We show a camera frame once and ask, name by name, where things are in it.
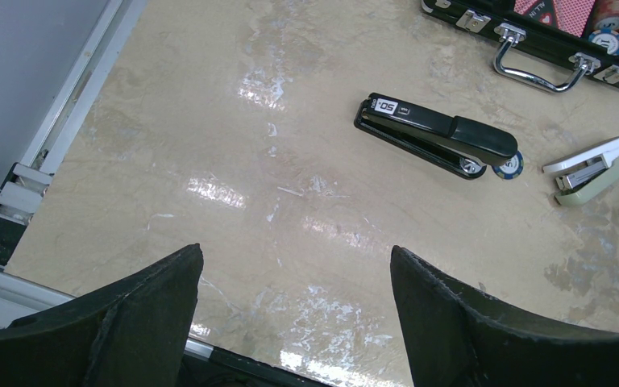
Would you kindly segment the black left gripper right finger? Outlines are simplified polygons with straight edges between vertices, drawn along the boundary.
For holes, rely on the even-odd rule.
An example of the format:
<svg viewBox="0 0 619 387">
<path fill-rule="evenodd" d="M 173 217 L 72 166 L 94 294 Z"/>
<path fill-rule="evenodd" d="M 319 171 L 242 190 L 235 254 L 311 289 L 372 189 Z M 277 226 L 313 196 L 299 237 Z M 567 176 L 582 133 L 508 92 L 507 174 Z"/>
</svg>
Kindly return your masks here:
<svg viewBox="0 0 619 387">
<path fill-rule="evenodd" d="M 399 246 L 390 275 L 416 386 L 619 386 L 619 333 L 523 310 Z"/>
</svg>

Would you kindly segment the black stapler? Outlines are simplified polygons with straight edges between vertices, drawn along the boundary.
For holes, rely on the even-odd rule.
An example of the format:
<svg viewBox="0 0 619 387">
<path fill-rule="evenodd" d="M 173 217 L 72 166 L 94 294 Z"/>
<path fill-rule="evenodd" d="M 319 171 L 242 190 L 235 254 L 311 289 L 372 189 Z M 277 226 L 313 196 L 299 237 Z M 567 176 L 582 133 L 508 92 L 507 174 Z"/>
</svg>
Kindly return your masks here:
<svg viewBox="0 0 619 387">
<path fill-rule="evenodd" d="M 497 127 L 378 93 L 360 104 L 355 126 L 467 180 L 518 151 L 514 136 Z"/>
</svg>

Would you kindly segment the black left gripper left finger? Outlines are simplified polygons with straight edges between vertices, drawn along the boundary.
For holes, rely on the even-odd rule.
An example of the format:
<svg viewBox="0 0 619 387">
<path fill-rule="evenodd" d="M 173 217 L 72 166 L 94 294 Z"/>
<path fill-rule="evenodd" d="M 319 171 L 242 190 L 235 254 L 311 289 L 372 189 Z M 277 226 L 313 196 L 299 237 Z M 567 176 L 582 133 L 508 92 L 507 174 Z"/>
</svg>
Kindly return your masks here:
<svg viewBox="0 0 619 387">
<path fill-rule="evenodd" d="M 174 386 L 203 270 L 194 243 L 0 329 L 0 386 Z"/>
</svg>

